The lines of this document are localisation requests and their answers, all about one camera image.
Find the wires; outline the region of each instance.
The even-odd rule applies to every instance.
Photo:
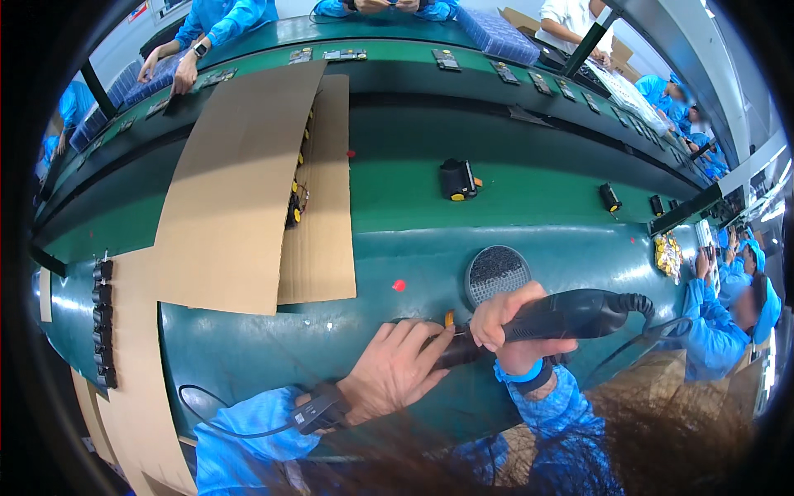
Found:
[[[281,432],[289,429],[290,427],[292,427],[292,423],[288,422],[286,425],[282,425],[281,427],[279,427],[277,429],[273,429],[271,431],[267,431],[266,433],[257,433],[257,434],[237,434],[237,433],[233,433],[232,431],[229,431],[229,430],[226,430],[226,429],[224,429],[222,427],[218,427],[217,425],[211,424],[207,419],[205,419],[204,417],[202,417],[201,415],[196,413],[196,411],[194,409],[192,409],[190,405],[187,404],[187,401],[185,400],[184,396],[182,396],[182,391],[186,390],[186,389],[197,389],[199,391],[202,391],[203,393],[211,396],[213,399],[215,399],[216,401],[221,403],[225,408],[229,408],[229,405],[226,404],[226,402],[224,402],[218,396],[215,396],[214,394],[210,393],[208,390],[204,389],[203,387],[194,386],[193,384],[183,384],[176,391],[176,394],[179,396],[179,400],[182,402],[183,405],[185,405],[185,408],[187,408],[191,413],[193,413],[196,417],[198,417],[198,419],[201,422],[209,425],[212,429],[215,429],[216,431],[219,431],[220,433],[224,433],[224,434],[227,434],[227,435],[232,436],[232,437],[238,437],[240,439],[256,439],[257,437],[272,436],[273,434],[281,433]]]

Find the black wristband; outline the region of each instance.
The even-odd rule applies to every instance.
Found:
[[[536,389],[540,389],[543,387],[549,379],[551,379],[552,373],[552,365],[549,362],[548,358],[543,359],[543,366],[541,367],[541,371],[538,374],[538,377],[532,379],[531,381],[526,381],[525,383],[512,383],[515,386],[515,389],[518,391],[519,394],[522,396],[526,396],[527,393],[531,393]]]

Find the blue wrist strap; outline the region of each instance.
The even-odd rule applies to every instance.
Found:
[[[538,360],[535,362],[535,365],[532,366],[529,372],[525,373],[524,375],[509,375],[505,371],[502,370],[502,367],[499,365],[499,359],[496,359],[496,363],[494,363],[494,375],[496,379],[501,383],[527,383],[532,379],[535,379],[540,375],[541,369],[543,368],[543,359]]]

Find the wrinkled cardboard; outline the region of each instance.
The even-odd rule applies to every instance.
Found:
[[[356,297],[348,164],[350,81],[323,76],[303,145],[298,184],[309,201],[301,221],[284,231],[278,304]]]
[[[325,67],[285,65],[215,88],[163,204],[157,299],[275,315],[292,179]]]

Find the finger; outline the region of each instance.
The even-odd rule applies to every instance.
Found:
[[[390,346],[394,346],[395,348],[400,346],[405,340],[405,336],[407,336],[410,332],[411,328],[421,321],[422,319],[419,318],[407,318],[401,320],[397,323],[397,326],[395,326],[394,330],[391,331],[389,337],[386,338],[386,343]]]
[[[419,322],[414,326],[400,345],[400,350],[411,356],[419,354],[419,350],[431,336],[437,336],[444,331],[444,326],[435,322]]]
[[[448,368],[442,368],[441,370],[433,371],[431,374],[425,377],[425,380],[421,381],[419,385],[416,386],[416,388],[413,391],[411,391],[410,394],[408,394],[408,396],[406,396],[404,406],[413,405],[414,403],[422,399],[422,397],[425,394],[427,394],[431,389],[433,389],[435,386],[437,386],[438,383],[444,377],[446,377],[448,373],[449,373]]]
[[[449,343],[452,342],[453,336],[455,336],[455,328],[450,325],[436,336],[436,339],[428,344],[427,348],[419,353],[419,356],[416,357],[416,366],[422,375],[430,372],[430,369],[441,358],[441,354],[444,353]]]
[[[389,334],[391,334],[391,331],[393,331],[396,326],[397,324],[392,324],[391,322],[384,322],[378,329],[378,332],[375,333],[375,336],[372,337],[371,342],[374,343],[376,341],[377,342],[384,341],[387,337],[389,337]]]

